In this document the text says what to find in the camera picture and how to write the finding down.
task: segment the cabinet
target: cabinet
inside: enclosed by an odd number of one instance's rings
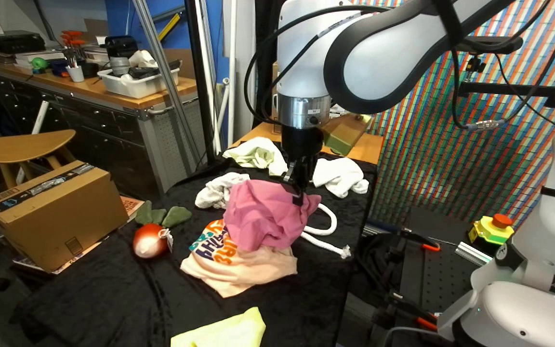
[[[49,112],[43,131],[72,127],[78,137],[70,150],[85,162],[109,170],[126,195],[157,198],[174,183],[186,179],[184,156],[195,156],[182,148],[168,114],[122,108],[103,98],[84,98],[66,89],[37,85],[33,77],[20,79],[0,73],[0,104],[6,114],[0,119],[3,133],[30,133],[43,100]],[[184,100],[184,117],[191,125],[191,137],[205,152],[201,112],[195,94]]]

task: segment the wooden stool seat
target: wooden stool seat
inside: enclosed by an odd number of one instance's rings
[[[66,150],[66,144],[76,137],[74,129],[37,133],[37,135],[10,135],[0,137],[0,170],[8,187],[16,185],[10,166],[18,164],[26,171],[26,177],[32,177],[28,162],[45,158],[53,168],[62,164],[55,152],[62,150],[70,160],[72,154]]]

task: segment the cardboard box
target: cardboard box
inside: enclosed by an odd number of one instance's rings
[[[72,162],[0,193],[6,241],[47,272],[78,258],[128,214],[111,173]]]

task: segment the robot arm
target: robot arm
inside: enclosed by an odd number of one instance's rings
[[[361,13],[344,0],[290,0],[280,27],[326,10],[278,40],[278,119],[290,183],[303,191],[323,146],[319,125],[340,104],[357,114],[382,112],[403,100],[448,48],[513,0],[403,0],[390,11]]]

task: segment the white robot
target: white robot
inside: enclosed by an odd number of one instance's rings
[[[403,0],[363,13],[344,0],[288,0],[278,117],[292,185],[305,189],[323,141],[317,125],[332,104],[359,114],[396,106],[440,54],[511,2]],[[455,331],[475,345],[555,345],[555,162],[536,212],[473,274],[473,291],[442,312],[440,335],[457,341]]]

